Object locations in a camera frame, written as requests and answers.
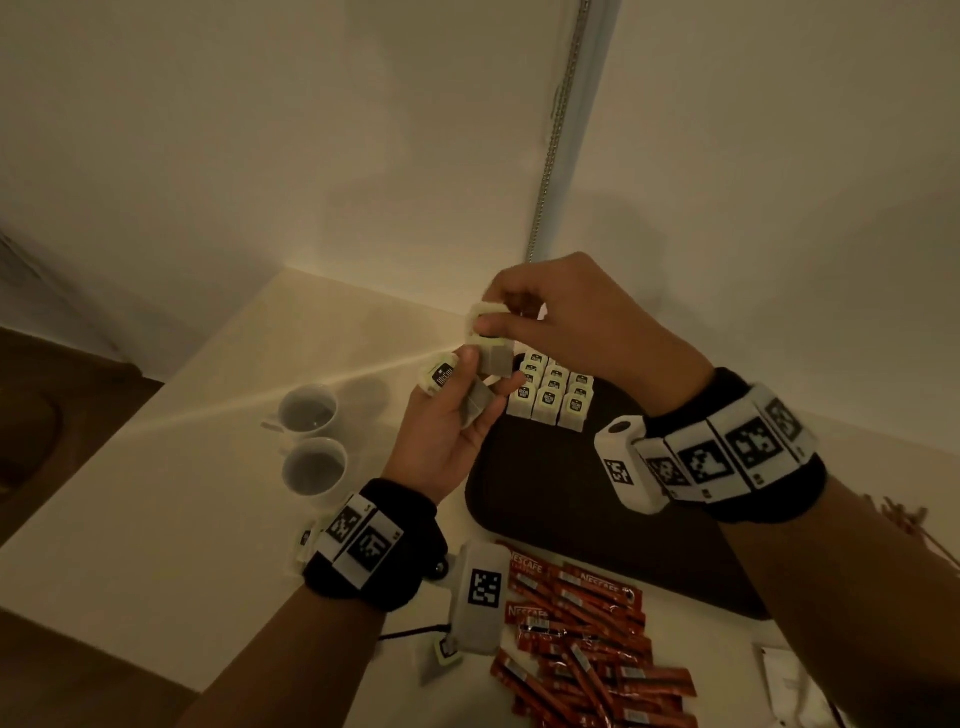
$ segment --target person's left arm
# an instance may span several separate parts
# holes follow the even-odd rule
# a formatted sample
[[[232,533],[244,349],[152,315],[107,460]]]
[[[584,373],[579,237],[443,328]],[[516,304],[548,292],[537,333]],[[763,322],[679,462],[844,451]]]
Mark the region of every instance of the person's left arm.
[[[476,377],[479,353],[460,364],[433,398],[410,395],[383,477],[439,504],[469,474],[484,438],[523,375],[493,386],[496,400],[468,428],[460,403]],[[360,599],[328,599],[300,587],[183,715],[178,728],[343,725],[386,615]]]

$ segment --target white mug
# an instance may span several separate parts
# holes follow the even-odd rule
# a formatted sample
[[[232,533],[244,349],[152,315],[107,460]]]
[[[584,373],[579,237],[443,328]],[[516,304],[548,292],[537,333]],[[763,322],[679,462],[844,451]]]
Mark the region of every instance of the white mug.
[[[276,414],[260,426],[274,432],[286,432],[296,440],[329,432],[340,414],[340,404],[333,390],[322,384],[305,384],[288,392],[280,401]]]
[[[336,440],[303,440],[283,460],[283,483],[298,496],[321,496],[344,481],[347,451]]]

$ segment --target brown tray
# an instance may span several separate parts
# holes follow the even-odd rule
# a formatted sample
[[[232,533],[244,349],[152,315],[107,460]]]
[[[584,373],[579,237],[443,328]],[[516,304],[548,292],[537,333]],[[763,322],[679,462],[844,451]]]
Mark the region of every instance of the brown tray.
[[[643,414],[636,402],[598,379],[582,433],[504,415],[467,481],[470,513],[507,538],[769,619],[709,516],[675,503],[644,516],[616,497],[593,436],[613,419],[635,414]]]

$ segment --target person's right hand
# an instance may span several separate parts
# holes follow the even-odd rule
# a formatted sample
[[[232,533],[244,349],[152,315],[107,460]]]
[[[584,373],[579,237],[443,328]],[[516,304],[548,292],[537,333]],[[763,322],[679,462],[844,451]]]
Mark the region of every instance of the person's right hand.
[[[713,376],[702,354],[658,324],[584,253],[501,271],[483,300],[505,303],[512,313],[481,316],[477,333],[514,339],[571,371],[606,379],[648,415],[676,409]],[[544,303],[547,315],[538,321]]]

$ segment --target black strap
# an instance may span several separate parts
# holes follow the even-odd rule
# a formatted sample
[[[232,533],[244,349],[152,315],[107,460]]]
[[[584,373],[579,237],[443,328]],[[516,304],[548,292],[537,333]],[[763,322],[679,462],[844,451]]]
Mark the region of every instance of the black strap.
[[[741,376],[720,367],[714,371],[706,389],[685,405],[660,417],[648,418],[647,437],[666,437],[679,429],[702,422],[749,393],[750,385]],[[808,463],[773,485],[746,496],[702,507],[722,523],[793,521],[817,502],[827,486],[827,477],[827,466],[819,455],[814,455]]]
[[[363,590],[357,590],[320,553],[303,571],[313,592],[332,599],[362,598],[372,607],[393,612],[407,604],[426,576],[436,573],[446,556],[443,532],[437,525],[437,506],[426,496],[391,480],[371,480],[360,495],[403,529],[403,536],[387,554]]]

